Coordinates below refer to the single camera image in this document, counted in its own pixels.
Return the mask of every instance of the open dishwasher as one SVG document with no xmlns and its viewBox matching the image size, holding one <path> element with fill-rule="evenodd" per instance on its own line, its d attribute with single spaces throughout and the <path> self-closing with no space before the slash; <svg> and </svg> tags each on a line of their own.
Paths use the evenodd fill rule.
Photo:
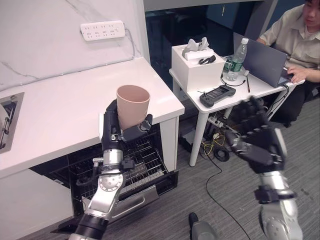
<svg viewBox="0 0 320 240">
<path fill-rule="evenodd" d="M 96 144 L 53 159 L 30 169 L 70 188 L 73 218 L 59 225 L 53 233 L 73 233 L 97 190 L 98 183 L 78 186 L 77 181 L 93 174 L 93 158 L 103 156 L 101 144 Z M 124 172 L 125 185 L 110 223 L 157 200 L 178 184 L 178 171 L 168 172 L 163 162 L 159 124 L 148 135 L 124 144 L 123 156 L 134 159 L 134 168 Z"/>
</svg>

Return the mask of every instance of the plastic cup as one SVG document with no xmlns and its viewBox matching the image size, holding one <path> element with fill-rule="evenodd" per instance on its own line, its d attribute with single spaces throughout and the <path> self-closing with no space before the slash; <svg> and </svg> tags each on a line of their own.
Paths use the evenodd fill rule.
<svg viewBox="0 0 320 240">
<path fill-rule="evenodd" d="M 116 91 L 119 125 L 122 130 L 138 125 L 145 120 L 150 94 L 142 87 L 124 85 Z"/>
</svg>

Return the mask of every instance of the white countertop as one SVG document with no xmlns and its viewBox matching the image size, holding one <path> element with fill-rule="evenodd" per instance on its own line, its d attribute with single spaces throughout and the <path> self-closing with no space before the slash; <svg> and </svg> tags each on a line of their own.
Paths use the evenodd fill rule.
<svg viewBox="0 0 320 240">
<path fill-rule="evenodd" d="M 11 150 L 0 154 L 0 178 L 99 143 L 99 113 L 122 85 L 150 93 L 153 124 L 185 111 L 142 57 L 0 91 L 0 98 L 24 92 Z"/>
<path fill-rule="evenodd" d="M 171 76 L 176 80 L 178 85 L 180 87 L 182 87 L 181 83 L 179 82 L 179 79 L 177 78 L 174 71 L 172 69 L 170 69 L 169 72 L 170 72 Z M 245 76 L 239 75 L 238 79 L 235 82 L 232 82 L 231 84 L 232 85 L 241 84 L 244 79 L 246 79 Z M 199 89 L 200 92 L 199 91 L 188 91 L 187 95 L 189 96 L 191 101 L 194 103 L 194 105 L 197 107 L 197 109 L 201 113 L 214 113 L 214 112 L 222 110 L 222 109 L 233 107 L 233 106 L 239 104 L 241 102 L 241 100 L 249 100 L 250 96 L 255 96 L 256 98 L 261 98 L 266 95 L 274 94 L 274 93 L 285 90 L 285 87 L 283 87 L 283 86 L 273 87 L 273 86 L 269 85 L 268 83 L 260 80 L 259 78 L 253 76 L 250 73 L 248 74 L 248 79 L 249 79 L 250 92 L 248 92 L 247 82 L 245 82 L 244 84 L 242 84 L 240 86 L 232 86 L 232 88 L 234 88 L 236 90 L 235 94 L 231 97 L 227 97 L 221 101 L 218 101 L 212 107 L 206 107 L 200 102 L 200 96 L 202 95 L 201 92 L 207 93 L 207 92 L 219 87 L 219 85 L 224 85 L 224 83 L 222 81 L 220 81 L 219 84 L 217 84 L 216 86 L 212 86 L 211 88 Z M 286 83 L 286 85 L 288 87 L 291 87 L 294 85 L 303 84 L 304 82 L 305 82 L 304 80 L 297 82 L 297 83 L 288 82 L 288 83 Z"/>
</svg>

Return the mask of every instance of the beige shirt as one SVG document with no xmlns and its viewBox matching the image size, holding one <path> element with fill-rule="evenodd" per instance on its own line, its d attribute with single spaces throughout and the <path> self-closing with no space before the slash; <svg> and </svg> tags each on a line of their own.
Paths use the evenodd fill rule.
<svg viewBox="0 0 320 240">
<path fill-rule="evenodd" d="M 266 45 L 288 55 L 285 66 L 300 65 L 320 69 L 320 31 L 305 35 L 303 7 L 300 5 L 286 11 L 272 27 L 260 36 Z"/>
</svg>

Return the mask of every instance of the sink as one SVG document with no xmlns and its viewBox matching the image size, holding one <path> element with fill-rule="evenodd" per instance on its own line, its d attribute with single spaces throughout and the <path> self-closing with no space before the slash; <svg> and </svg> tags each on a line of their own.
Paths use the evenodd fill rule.
<svg viewBox="0 0 320 240">
<path fill-rule="evenodd" d="M 0 98 L 0 154 L 11 150 L 24 94 Z"/>
</svg>

